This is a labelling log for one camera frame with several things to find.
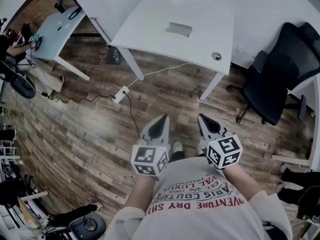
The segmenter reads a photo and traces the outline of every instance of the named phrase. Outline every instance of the black office chair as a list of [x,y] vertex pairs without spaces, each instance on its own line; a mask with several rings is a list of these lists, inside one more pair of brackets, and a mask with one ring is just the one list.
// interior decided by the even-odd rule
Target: black office chair
[[293,90],[304,80],[320,73],[320,36],[309,24],[301,27],[287,22],[279,38],[267,54],[260,51],[242,88],[229,85],[226,89],[240,91],[248,106],[241,116],[241,123],[248,110],[253,109],[266,122],[276,125],[284,109],[297,109],[298,119],[303,120],[307,101],[304,95],[299,103],[286,104],[288,90]]
[[32,99],[36,96],[34,83],[23,72],[20,72],[15,65],[15,61],[0,60],[0,78],[11,84],[12,88],[26,99]]

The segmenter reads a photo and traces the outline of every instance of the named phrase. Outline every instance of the hand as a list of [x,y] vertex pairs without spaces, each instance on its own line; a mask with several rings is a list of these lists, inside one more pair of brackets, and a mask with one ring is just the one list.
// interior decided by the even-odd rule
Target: hand
[[37,41],[34,41],[34,42],[30,43],[30,48],[31,49],[34,49],[36,47],[37,47]]

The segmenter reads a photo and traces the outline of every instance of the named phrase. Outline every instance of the white t-shirt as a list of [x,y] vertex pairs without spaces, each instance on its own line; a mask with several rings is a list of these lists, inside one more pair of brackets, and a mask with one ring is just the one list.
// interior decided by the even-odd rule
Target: white t-shirt
[[276,194],[261,191],[247,201],[205,157],[169,163],[146,211],[125,207],[105,240],[263,240],[263,222],[292,230]]

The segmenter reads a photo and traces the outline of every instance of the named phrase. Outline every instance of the chair armrest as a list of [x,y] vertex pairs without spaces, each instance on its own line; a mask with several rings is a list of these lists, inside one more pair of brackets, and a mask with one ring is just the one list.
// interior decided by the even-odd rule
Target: chair armrest
[[261,73],[262,70],[264,69],[267,58],[268,58],[268,54],[264,50],[259,51],[259,53],[256,55],[254,59],[252,67],[254,67],[256,71]]

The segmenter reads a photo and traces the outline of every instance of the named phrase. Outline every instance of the power strip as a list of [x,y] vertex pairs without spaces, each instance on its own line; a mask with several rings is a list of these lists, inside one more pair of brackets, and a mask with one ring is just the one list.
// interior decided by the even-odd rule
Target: power strip
[[116,95],[114,96],[115,98],[113,98],[112,100],[114,101],[114,103],[119,104],[120,101],[122,101],[122,99],[124,98],[124,96],[126,96],[126,94],[129,93],[129,89],[128,87],[126,87],[125,85],[122,86],[122,88],[116,93]]

